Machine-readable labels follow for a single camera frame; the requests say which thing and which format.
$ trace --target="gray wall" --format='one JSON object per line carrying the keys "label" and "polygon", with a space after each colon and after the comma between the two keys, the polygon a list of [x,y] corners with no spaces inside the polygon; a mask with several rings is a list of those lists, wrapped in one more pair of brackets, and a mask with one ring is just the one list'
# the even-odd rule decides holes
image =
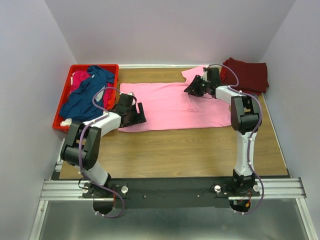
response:
{"label": "gray wall", "polygon": [[320,236],[320,1],[297,0],[262,62],[266,102],[290,173],[301,177]]}
{"label": "gray wall", "polygon": [[0,239],[24,240],[57,159],[51,125],[75,59],[43,0],[2,0],[0,26]]}
{"label": "gray wall", "polygon": [[259,61],[295,0],[45,0],[79,63]]}

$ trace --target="pink shirt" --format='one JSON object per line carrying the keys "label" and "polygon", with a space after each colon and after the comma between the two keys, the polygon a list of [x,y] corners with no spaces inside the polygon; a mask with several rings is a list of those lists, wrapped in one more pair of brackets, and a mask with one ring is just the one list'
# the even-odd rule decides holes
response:
{"label": "pink shirt", "polygon": [[195,75],[203,75],[198,66],[182,72],[185,82],[122,83],[120,91],[133,92],[143,104],[145,123],[119,128],[119,132],[136,133],[172,129],[216,128],[231,125],[229,105],[218,99],[188,95],[184,90]]}

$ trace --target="pile of clothes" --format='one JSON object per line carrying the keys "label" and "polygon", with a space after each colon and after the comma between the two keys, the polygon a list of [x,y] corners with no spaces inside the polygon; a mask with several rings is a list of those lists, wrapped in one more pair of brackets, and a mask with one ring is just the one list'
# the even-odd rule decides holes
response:
{"label": "pile of clothes", "polygon": [[[234,89],[258,95],[267,91],[269,83],[265,63],[247,63],[230,57],[223,65],[232,69],[239,78],[239,85]],[[235,85],[237,83],[235,76],[225,67],[221,69],[220,78],[224,85]]]}
{"label": "pile of clothes", "polygon": [[[104,87],[113,87],[115,74],[97,65],[88,67],[87,71],[78,70],[70,79],[70,94],[66,103],[61,106],[59,115],[65,120],[61,126],[69,126],[72,121],[85,122],[96,119],[103,111],[95,107],[92,99]],[[107,89],[95,97],[95,103],[103,108],[108,107],[112,89]]]}

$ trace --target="gray floor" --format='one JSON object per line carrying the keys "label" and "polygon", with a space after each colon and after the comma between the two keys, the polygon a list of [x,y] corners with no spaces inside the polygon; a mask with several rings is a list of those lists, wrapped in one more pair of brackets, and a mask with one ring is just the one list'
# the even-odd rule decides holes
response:
{"label": "gray floor", "polygon": [[307,240],[294,199],[266,199],[253,214],[226,208],[127,209],[95,216],[92,203],[50,202],[42,240]]}

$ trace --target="red plastic bin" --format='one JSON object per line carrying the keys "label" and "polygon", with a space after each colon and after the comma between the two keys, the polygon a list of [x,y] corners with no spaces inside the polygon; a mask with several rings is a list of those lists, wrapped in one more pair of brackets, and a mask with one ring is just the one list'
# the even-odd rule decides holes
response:
{"label": "red plastic bin", "polygon": [[[97,64],[97,65],[99,67],[101,67],[101,68],[103,68],[105,70],[108,70],[109,72],[114,74],[113,86],[117,87],[118,75],[119,75],[119,66],[117,64]],[[70,94],[70,87],[71,87],[70,79],[71,79],[72,74],[75,71],[78,71],[78,70],[86,71],[87,68],[90,67],[90,66],[92,66],[92,64],[76,64],[76,65],[72,65],[70,67],[68,76],[66,77],[66,81],[65,81],[65,84],[64,84],[64,88],[63,88],[63,91],[62,91],[60,102],[59,102],[58,108],[57,108],[56,113],[55,113],[54,121],[53,121],[53,124],[52,124],[52,127],[54,129],[62,131],[64,133],[68,132],[68,130],[69,130],[68,126],[60,126],[60,123],[64,120],[59,115],[60,108],[61,108],[62,104],[66,103],[67,100],[68,100],[68,97],[69,97],[69,94]],[[114,106],[115,100],[116,100],[116,91],[113,91],[112,95],[111,95],[111,99],[108,102],[108,106],[107,106],[108,109],[110,109],[110,108],[112,108]]]}

